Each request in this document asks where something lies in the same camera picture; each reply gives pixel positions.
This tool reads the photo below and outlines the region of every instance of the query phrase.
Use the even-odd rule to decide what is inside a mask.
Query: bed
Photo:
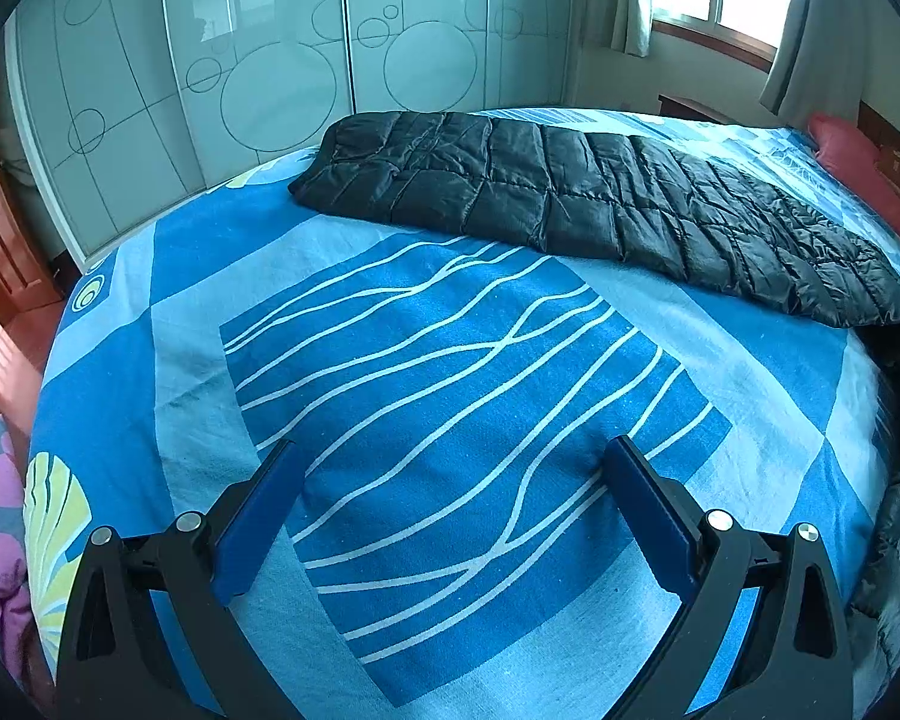
[[[900,276],[900,241],[794,130],[488,114],[725,161],[874,242]],[[619,433],[705,509],[772,532],[814,522],[850,597],[890,429],[854,332],[607,261],[316,214],[287,194],[315,152],[195,197],[77,284],[26,479],[52,667],[88,533],[205,511],[281,437],[311,461],[304,493],[231,610],[307,717],[602,717],[677,610],[592,473]],[[719,693],[752,603],[695,706]],[[856,696],[858,714],[873,699]]]

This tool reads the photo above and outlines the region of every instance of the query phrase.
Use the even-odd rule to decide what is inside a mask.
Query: metal pin
[[[108,541],[113,538],[113,531],[110,528],[107,528],[106,525],[103,528],[97,528],[96,531],[90,533],[90,543],[96,544],[96,546],[103,546]]]
[[[713,509],[706,516],[706,521],[710,523],[711,528],[715,531],[728,531],[733,527],[733,517],[721,509]]]
[[[176,519],[176,529],[180,531],[180,533],[191,533],[192,531],[196,531],[202,522],[203,517],[197,512],[185,512],[184,514],[180,514],[180,517]]]
[[[809,522],[802,522],[797,525],[797,533],[804,541],[816,541],[820,538],[820,531]]]

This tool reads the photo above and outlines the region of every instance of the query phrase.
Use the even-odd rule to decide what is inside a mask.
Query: black quilt
[[[290,185],[327,214],[643,266],[855,328],[893,387],[890,486],[847,607],[858,715],[900,665],[900,280],[783,190],[648,138],[468,114],[360,114]]]

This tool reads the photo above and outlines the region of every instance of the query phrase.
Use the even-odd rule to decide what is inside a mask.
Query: headboard
[[[880,114],[861,100],[860,118],[857,127],[861,132],[876,143],[878,148],[890,146],[900,151],[900,130],[890,124]]]

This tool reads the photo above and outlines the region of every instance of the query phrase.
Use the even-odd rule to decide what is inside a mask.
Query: floor
[[[61,300],[33,309],[0,326],[0,413],[7,420],[21,471],[29,461],[43,371],[65,305]]]

